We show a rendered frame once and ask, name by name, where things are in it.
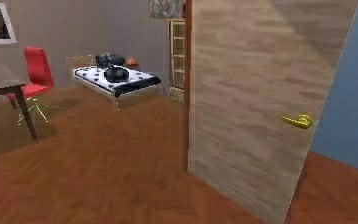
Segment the light wooden shelf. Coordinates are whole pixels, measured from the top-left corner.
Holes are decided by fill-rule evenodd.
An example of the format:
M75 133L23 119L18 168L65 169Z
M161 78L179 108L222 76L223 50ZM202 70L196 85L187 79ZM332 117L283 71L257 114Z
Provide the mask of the light wooden shelf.
M170 28L170 96L175 104L184 103L185 79L185 22L171 20Z

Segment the white spotted bed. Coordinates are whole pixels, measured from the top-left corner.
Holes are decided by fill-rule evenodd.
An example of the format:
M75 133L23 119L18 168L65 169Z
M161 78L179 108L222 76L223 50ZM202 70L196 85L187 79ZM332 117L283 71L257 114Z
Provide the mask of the white spotted bed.
M96 66L95 56L67 57L66 61L72 73L71 78L74 82L108 97L115 110L119 109L119 102L127 98L164 94L164 87L159 76L128 68L126 63L123 66L110 65L106 68L99 68ZM128 80L119 83L108 82L104 77L104 72L111 67L126 69L129 72Z

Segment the light wooden room door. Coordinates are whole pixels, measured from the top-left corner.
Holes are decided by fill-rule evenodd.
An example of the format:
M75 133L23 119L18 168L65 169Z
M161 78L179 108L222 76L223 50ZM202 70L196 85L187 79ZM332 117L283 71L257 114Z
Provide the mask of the light wooden room door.
M192 0L189 171L283 224L358 0ZM307 114L301 129L281 116Z

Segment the grey framed picture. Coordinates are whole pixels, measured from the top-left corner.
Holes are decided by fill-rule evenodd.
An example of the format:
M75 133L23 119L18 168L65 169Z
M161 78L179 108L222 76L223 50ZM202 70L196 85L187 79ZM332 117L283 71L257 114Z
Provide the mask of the grey framed picture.
M177 19L181 17L182 0L149 0L151 19Z

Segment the red chair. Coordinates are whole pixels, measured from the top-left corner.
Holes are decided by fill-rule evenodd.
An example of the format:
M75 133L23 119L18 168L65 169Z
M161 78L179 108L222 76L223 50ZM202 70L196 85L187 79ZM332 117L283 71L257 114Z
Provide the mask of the red chair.
M27 74L29 82L21 87L26 102L30 104L28 112L38 112L45 122L48 119L45 111L50 108L40 102L40 97L54 87L54 79L50 70L46 52L40 47L25 47Z

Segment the dark wooden table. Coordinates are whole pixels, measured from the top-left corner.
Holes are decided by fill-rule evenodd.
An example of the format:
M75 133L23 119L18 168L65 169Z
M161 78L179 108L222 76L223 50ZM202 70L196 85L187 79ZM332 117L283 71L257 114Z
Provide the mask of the dark wooden table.
M21 79L16 73L12 72L6 66L0 64L0 96L6 94L13 94L15 96L17 105L20 108L21 114L25 120L26 126L32 139L37 138L37 134L28 112L26 99L22 90L26 82Z

